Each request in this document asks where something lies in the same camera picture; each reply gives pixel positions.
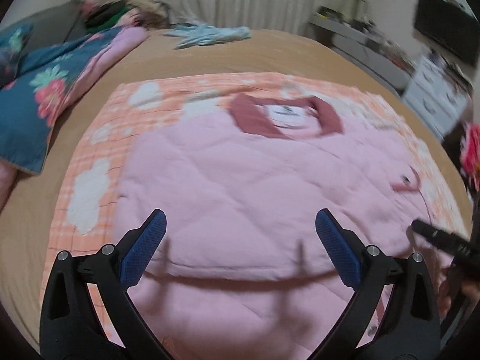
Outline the pink quilted jacket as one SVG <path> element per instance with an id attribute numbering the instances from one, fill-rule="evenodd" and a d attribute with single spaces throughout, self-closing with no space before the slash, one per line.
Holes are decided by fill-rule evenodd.
<path id="1" fill-rule="evenodd" d="M 385 254 L 423 254 L 439 276 L 447 257 L 408 231 L 433 214 L 420 187 L 396 131 L 318 97 L 241 95 L 134 141 L 112 233 L 166 214 L 129 295 L 178 359 L 306 359 L 352 296 L 317 237 L 317 212 Z"/>

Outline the grey pillow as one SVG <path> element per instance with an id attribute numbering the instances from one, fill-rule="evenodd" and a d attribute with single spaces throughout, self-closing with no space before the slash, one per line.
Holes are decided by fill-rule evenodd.
<path id="1" fill-rule="evenodd" d="M 62 5 L 40 10 L 1 30 L 1 36 L 23 24 L 32 25 L 32 33 L 25 47 L 29 52 L 42 47 L 63 44 L 83 38 L 86 34 L 82 16 L 82 0 L 71 0 Z"/>

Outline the red pink patterned cloth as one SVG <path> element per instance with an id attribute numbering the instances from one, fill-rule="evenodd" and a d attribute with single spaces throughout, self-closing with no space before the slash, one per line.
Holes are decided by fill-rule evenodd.
<path id="1" fill-rule="evenodd" d="M 479 192 L 480 127 L 465 124 L 464 130 L 465 135 L 460 141 L 460 167 L 471 194 L 475 195 Z"/>

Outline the blue floral pink quilt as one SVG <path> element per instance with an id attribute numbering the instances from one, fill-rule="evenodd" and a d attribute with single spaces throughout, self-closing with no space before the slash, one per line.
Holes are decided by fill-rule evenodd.
<path id="1" fill-rule="evenodd" d="M 36 49 L 1 73 L 1 202 L 18 172 L 42 172 L 59 116 L 147 38 L 142 27 L 113 27 Z"/>

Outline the tan bed sheet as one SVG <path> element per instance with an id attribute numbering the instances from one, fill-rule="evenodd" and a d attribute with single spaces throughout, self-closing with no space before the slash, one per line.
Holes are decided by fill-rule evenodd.
<path id="1" fill-rule="evenodd" d="M 472 206 L 463 181 L 433 134 L 385 86 L 320 43 L 289 33 L 256 30 L 246 41 L 176 50 L 153 32 L 100 78 L 55 125 L 40 175 L 21 175 L 1 212 L 1 303 L 26 342 L 39 344 L 40 289 L 50 224 L 68 164 L 78 142 L 117 86 L 136 81 L 234 72 L 279 72 L 326 80 L 381 95 L 425 141 L 448 182 L 465 228 Z"/>

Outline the grey white desk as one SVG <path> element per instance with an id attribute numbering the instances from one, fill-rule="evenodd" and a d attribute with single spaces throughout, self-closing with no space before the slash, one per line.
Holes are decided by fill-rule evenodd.
<path id="1" fill-rule="evenodd" d="M 394 42 L 319 13 L 311 14 L 309 26 L 315 40 L 362 69 L 394 95 L 399 97 L 406 90 L 414 66 Z"/>

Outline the white drawer cabinet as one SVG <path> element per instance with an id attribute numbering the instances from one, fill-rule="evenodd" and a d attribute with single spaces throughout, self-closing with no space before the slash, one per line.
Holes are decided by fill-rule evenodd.
<path id="1" fill-rule="evenodd" d="M 403 92 L 402 102 L 442 141 L 470 109 L 468 90 L 448 72 L 425 55 L 416 61 L 416 69 Z"/>

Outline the pile of dark clothes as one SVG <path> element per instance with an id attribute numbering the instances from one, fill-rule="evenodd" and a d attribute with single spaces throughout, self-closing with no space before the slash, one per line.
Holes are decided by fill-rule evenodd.
<path id="1" fill-rule="evenodd" d="M 123 26 L 167 29 L 171 27 L 169 11 L 167 3 L 153 0 L 112 0 L 105 3 L 85 0 L 81 4 L 80 17 L 87 33 Z"/>

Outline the black flat television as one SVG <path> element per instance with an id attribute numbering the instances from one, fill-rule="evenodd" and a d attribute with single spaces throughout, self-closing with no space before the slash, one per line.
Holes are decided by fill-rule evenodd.
<path id="1" fill-rule="evenodd" d="M 479 22 L 445 0 L 417 0 L 413 27 L 475 67 L 479 59 Z"/>

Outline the light blue garment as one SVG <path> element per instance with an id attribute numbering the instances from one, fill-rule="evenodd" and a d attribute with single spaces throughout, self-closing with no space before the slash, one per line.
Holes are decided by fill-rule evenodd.
<path id="1" fill-rule="evenodd" d="M 164 34 L 167 37 L 178 38 L 176 50 L 190 47 L 214 46 L 234 41 L 243 41 L 251 38 L 248 27 L 215 27 L 208 24 L 177 24 Z"/>

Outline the orange white plaid blanket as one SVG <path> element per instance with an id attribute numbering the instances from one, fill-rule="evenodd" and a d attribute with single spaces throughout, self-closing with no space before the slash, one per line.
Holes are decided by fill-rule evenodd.
<path id="1" fill-rule="evenodd" d="M 354 116 L 379 129 L 391 129 L 420 168 L 420 191 L 433 206 L 424 219 L 468 236 L 460 209 L 424 141 L 380 96 L 328 81 L 280 73 L 231 73 L 147 80 L 119 86 L 89 126 L 70 162 L 49 232 L 47 262 L 68 250 L 94 252 L 114 243 L 112 227 L 118 185 L 134 141 L 143 133 L 225 111 L 241 95 L 285 102 L 316 97 L 339 116 Z"/>

